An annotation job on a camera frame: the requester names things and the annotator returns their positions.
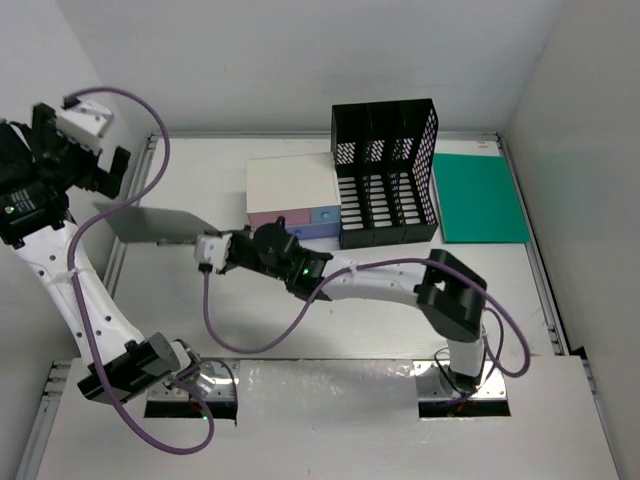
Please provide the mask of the pink drawer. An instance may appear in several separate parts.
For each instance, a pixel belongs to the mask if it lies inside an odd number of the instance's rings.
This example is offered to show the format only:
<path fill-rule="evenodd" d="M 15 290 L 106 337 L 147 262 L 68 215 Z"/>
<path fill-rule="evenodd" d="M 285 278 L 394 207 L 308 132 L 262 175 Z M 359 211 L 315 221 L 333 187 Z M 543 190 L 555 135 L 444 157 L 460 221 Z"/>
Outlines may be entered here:
<path fill-rule="evenodd" d="M 284 218 L 286 228 L 309 225 L 311 223 L 311 210 L 303 208 L 248 213 L 249 224 L 253 229 L 265 224 L 275 223 L 280 217 Z"/>

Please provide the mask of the purple bottom drawer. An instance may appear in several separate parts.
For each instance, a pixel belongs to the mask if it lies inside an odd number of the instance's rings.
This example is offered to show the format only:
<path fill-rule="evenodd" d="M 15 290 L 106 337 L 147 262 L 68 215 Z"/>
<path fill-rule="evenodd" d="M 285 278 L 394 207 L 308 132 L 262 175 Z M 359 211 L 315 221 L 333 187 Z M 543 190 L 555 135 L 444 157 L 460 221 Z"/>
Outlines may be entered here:
<path fill-rule="evenodd" d="M 287 225 L 286 231 L 299 240 L 337 237 L 340 232 L 340 223 L 328 222 L 308 225 Z"/>

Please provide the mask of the black board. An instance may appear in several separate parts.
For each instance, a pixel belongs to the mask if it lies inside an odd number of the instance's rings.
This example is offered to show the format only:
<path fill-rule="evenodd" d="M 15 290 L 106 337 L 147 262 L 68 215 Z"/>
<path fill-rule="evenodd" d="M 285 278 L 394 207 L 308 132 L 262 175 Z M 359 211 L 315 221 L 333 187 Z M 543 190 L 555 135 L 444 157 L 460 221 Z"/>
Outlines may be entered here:
<path fill-rule="evenodd" d="M 126 206 L 103 220 L 125 244 L 194 245 L 201 235 L 220 235 L 205 220 L 182 210 Z"/>

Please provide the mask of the light blue small drawer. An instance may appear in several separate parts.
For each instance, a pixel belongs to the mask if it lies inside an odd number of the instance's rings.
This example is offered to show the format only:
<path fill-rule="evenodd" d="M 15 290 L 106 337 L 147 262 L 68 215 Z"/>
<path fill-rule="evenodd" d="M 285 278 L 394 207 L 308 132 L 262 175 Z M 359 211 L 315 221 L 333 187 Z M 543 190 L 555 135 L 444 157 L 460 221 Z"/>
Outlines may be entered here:
<path fill-rule="evenodd" d="M 340 205 L 314 207 L 311 209 L 311 223 L 338 223 L 341 216 Z"/>

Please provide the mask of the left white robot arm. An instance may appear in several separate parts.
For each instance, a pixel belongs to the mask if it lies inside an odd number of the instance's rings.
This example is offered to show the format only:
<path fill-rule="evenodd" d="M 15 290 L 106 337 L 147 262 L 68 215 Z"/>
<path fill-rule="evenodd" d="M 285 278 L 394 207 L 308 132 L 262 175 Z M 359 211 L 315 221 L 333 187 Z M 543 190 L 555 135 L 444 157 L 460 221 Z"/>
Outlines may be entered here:
<path fill-rule="evenodd" d="M 113 113 L 91 100 L 60 109 L 36 105 L 29 125 L 1 123 L 1 239 L 44 286 L 73 334 L 88 374 L 78 388 L 107 403 L 97 370 L 104 369 L 122 403 L 191 366 L 187 345 L 160 333 L 144 336 L 122 314 L 75 240 L 69 210 L 76 186 L 114 199 L 130 153 L 115 150 L 109 170 L 98 165 Z"/>

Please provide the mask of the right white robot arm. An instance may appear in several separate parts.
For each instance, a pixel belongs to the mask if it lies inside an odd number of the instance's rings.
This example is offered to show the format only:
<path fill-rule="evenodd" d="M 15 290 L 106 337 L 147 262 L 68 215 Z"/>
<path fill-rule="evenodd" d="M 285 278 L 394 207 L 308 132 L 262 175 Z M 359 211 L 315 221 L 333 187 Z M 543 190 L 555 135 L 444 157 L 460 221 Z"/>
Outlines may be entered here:
<path fill-rule="evenodd" d="M 227 263 L 280 280 L 306 302 L 344 299 L 397 303 L 422 312 L 449 349 L 445 376 L 460 393 L 475 390 L 484 370 L 481 315 L 486 281 L 446 250 L 426 259 L 357 264 L 301 246 L 282 221 L 230 232 Z"/>

